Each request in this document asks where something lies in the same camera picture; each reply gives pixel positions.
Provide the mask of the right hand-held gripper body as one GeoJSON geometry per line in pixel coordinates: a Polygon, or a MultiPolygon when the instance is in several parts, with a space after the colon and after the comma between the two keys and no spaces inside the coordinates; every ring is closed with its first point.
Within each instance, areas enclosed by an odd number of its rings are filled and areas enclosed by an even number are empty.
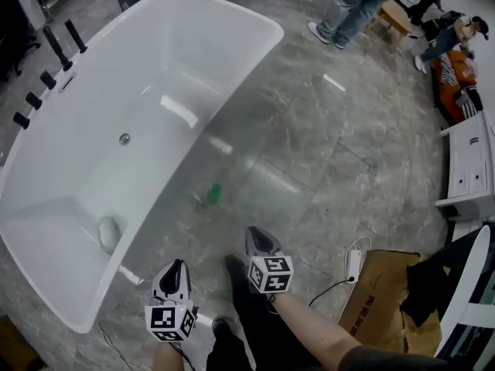
{"type": "Polygon", "coordinates": [[[292,259],[283,255],[257,255],[249,258],[247,277],[260,294],[287,292],[294,276],[292,259]]]}

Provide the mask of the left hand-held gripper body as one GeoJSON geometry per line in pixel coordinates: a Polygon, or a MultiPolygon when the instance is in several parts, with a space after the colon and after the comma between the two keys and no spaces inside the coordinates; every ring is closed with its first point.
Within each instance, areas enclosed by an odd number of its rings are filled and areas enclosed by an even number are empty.
{"type": "Polygon", "coordinates": [[[146,328],[160,342],[187,340],[196,321],[193,300],[181,297],[179,291],[167,297],[153,297],[145,306],[146,328]]]}

